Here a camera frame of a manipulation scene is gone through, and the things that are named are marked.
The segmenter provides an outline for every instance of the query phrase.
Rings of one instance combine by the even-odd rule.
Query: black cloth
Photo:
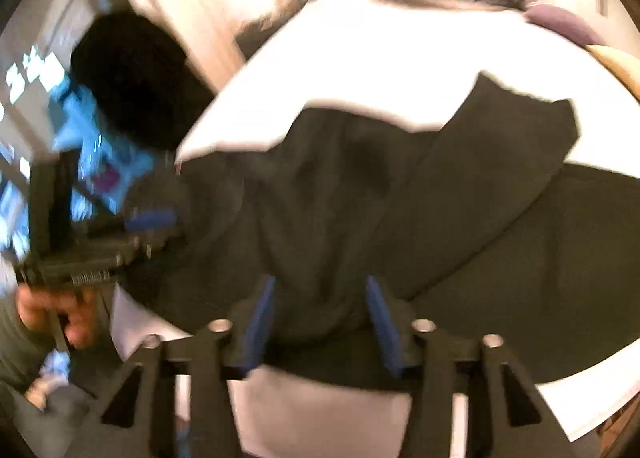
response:
[[[640,185],[564,164],[577,138],[569,102],[483,75],[439,132],[305,109],[267,152],[136,185],[125,209],[172,205],[186,239],[131,268],[126,290],[194,332],[274,275],[267,363],[398,390],[366,310],[377,275],[418,317],[503,335],[535,381],[565,377],[640,333]]]
[[[110,129],[143,149],[175,151],[214,99],[171,35],[132,12],[101,15],[74,47],[70,70]]]

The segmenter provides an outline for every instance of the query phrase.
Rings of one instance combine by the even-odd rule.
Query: blue clip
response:
[[[404,371],[400,333],[393,322],[380,283],[373,276],[367,278],[367,307],[380,345],[383,364],[392,377],[400,378]]]
[[[239,366],[242,376],[246,376],[251,370],[262,364],[273,323],[275,282],[275,277],[268,277],[249,321],[249,326],[244,333],[242,345],[244,352]]]
[[[124,228],[127,232],[152,231],[154,229],[168,229],[174,227],[178,218],[173,209],[151,209],[140,212],[127,219]]]

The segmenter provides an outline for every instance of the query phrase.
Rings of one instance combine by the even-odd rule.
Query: metal screw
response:
[[[489,335],[482,337],[482,344],[489,346],[490,348],[499,348],[504,344],[504,339],[500,337],[500,335],[490,333]]]
[[[420,333],[434,332],[437,328],[436,323],[428,319],[416,319],[411,323],[412,328]]]
[[[209,330],[215,333],[224,333],[228,332],[232,326],[233,323],[229,319],[216,319],[209,323]]]
[[[162,339],[160,335],[149,335],[142,343],[142,345],[148,350],[154,350],[158,348]]]

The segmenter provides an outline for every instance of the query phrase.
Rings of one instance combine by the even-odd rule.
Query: white sheet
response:
[[[481,70],[514,91],[572,99],[582,135],[569,161],[640,176],[640,106],[586,51],[516,12],[409,9],[372,0],[309,3],[220,93],[179,156],[266,149],[308,102],[357,110],[410,131],[439,128]],[[116,308],[113,335],[122,355],[148,333],[185,336],[118,296],[125,314]],[[183,386],[178,409],[186,415]],[[264,458],[309,451],[396,456],[409,408],[399,394],[336,388],[269,368],[230,388],[242,444]],[[570,440],[639,390],[640,341],[590,370],[540,385]],[[456,417],[463,427],[463,412]],[[457,438],[459,445],[464,435]]]

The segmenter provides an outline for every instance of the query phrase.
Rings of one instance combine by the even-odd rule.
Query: black device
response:
[[[177,235],[177,218],[165,209],[72,222],[79,155],[77,149],[52,154],[31,168],[30,252],[16,268],[18,281],[29,286],[77,291],[122,282],[127,265],[151,257]]]

